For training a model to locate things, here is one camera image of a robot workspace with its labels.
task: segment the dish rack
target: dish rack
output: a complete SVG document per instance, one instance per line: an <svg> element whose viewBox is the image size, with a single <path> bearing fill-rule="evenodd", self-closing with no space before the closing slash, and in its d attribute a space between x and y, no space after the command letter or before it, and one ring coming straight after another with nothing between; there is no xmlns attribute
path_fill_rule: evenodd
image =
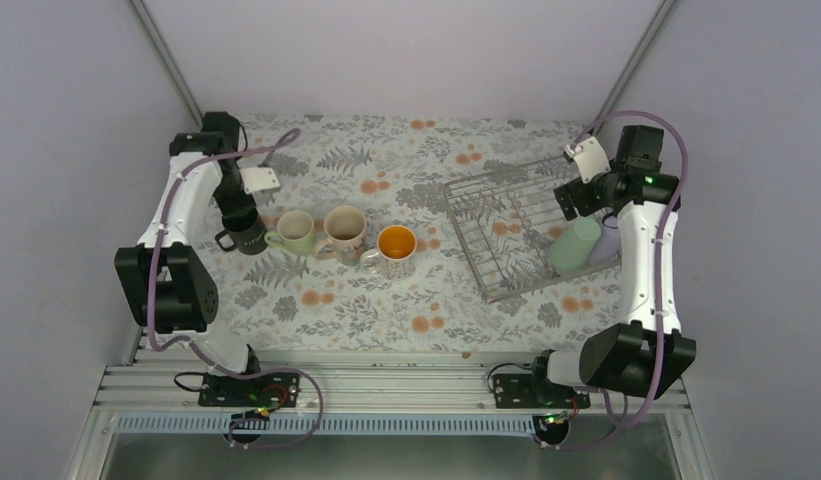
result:
<svg viewBox="0 0 821 480"><path fill-rule="evenodd" d="M548 247L572 223L554 189L577 175L557 156L445 184L448 217L486 302L619 265L617 258L560 275L546 260ZM602 215L597 212L596 220Z"/></svg>

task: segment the gray floor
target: gray floor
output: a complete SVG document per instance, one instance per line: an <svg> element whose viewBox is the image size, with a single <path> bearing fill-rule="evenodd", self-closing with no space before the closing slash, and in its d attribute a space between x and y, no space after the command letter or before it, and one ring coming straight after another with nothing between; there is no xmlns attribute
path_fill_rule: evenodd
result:
<svg viewBox="0 0 821 480"><path fill-rule="evenodd" d="M567 444L609 431L599 416L576 419ZM539 450L506 437L316 436L284 451L231 449L218 435L121 434L109 461L117 479L672 479L665 422L648 423L585 452Z"/></svg>

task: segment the black mug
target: black mug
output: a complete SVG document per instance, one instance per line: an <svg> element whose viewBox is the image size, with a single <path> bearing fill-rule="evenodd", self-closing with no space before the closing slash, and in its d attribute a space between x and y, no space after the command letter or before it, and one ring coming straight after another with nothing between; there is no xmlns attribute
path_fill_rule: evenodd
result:
<svg viewBox="0 0 821 480"><path fill-rule="evenodd" d="M225 229L215 236L216 244L218 244L223 252L239 250L245 255L257 255L269 246L265 239L266 231L266 225L263 224L263 219L257 215L254 223L244 230L234 230L225 225ZM230 237L230 245L225 246L222 244L224 237Z"/></svg>

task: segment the mug handle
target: mug handle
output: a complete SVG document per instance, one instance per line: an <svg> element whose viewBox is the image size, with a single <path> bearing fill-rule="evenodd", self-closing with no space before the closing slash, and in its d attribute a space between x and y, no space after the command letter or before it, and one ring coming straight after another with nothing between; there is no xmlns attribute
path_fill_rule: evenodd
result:
<svg viewBox="0 0 821 480"><path fill-rule="evenodd" d="M272 240L272 237L279 237L279 236L280 236L280 234L275 232L275 231L266 232L266 234L263 236L263 239L266 241L267 245L270 245L272 247L281 247L281 248L283 248L283 244L281 242L278 242L276 240Z"/></svg>
<svg viewBox="0 0 821 480"><path fill-rule="evenodd" d="M374 260L375 258L379 257L381 252L377 249L366 250L363 255L360 256L360 266L365 268L369 273L378 273L378 263L374 262L368 267L366 266L366 262L368 260Z"/></svg>
<svg viewBox="0 0 821 480"><path fill-rule="evenodd" d="M330 245L330 243L331 241L329 238L322 239L320 242L316 243L316 246L313 247L313 256L316 257L316 260L336 258L336 250L328 253L321 253L322 249Z"/></svg>
<svg viewBox="0 0 821 480"><path fill-rule="evenodd" d="M216 236L213 237L216 240L216 245L218 245L219 248L221 248L223 252L232 252L232 251L236 250L236 244L232 243L233 239L231 239L231 244L230 244L229 247L225 247L224 245L222 245L222 239L226 236L228 236L227 230L222 230L221 232L217 233Z"/></svg>

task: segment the light green mug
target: light green mug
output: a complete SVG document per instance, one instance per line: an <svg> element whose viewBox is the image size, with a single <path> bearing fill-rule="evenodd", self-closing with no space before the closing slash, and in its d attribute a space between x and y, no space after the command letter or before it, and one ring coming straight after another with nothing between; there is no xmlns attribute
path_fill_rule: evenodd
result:
<svg viewBox="0 0 821 480"><path fill-rule="evenodd" d="M290 252L306 256L313 253L316 245L316 228L313 217L302 210L291 210L278 219L277 230L266 233L266 243Z"/></svg>

